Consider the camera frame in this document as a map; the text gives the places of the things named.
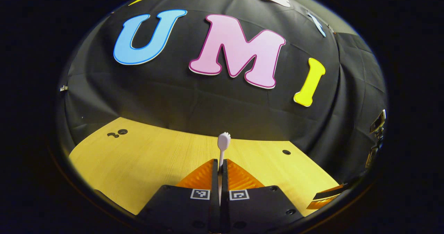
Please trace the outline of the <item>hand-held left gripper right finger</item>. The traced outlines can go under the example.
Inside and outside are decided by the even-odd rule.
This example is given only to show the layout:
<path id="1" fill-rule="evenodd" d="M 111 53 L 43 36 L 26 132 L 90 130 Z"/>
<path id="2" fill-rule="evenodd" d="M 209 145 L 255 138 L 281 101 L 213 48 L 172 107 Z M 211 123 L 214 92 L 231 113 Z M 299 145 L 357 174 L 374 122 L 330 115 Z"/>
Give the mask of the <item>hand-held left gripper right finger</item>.
<path id="1" fill-rule="evenodd" d="M 278 186 L 230 189 L 228 160 L 221 173 L 222 233 L 271 233 L 303 218 Z"/>

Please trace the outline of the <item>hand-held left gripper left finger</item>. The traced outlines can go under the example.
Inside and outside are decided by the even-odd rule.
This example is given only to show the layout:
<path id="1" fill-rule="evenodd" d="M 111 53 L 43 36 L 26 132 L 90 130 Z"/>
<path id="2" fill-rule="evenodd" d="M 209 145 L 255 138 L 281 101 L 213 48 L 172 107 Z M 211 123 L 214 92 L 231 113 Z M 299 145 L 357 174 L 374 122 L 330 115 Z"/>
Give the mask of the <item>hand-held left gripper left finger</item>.
<path id="1" fill-rule="evenodd" d="M 220 231 L 218 161 L 211 159 L 180 185 L 162 185 L 138 214 L 151 234 L 212 234 Z"/>

